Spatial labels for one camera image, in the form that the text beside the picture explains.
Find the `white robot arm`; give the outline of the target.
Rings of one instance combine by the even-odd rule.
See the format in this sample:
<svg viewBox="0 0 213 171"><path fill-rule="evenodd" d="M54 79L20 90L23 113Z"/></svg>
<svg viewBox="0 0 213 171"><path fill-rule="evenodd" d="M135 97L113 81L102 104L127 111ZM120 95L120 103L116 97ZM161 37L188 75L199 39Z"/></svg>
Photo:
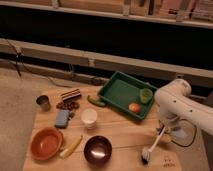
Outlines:
<svg viewBox="0 0 213 171"><path fill-rule="evenodd" d="M159 88L154 94L159 120L174 128L182 117L213 136L213 107L191 100L190 94L191 86L184 79L175 79Z"/></svg>

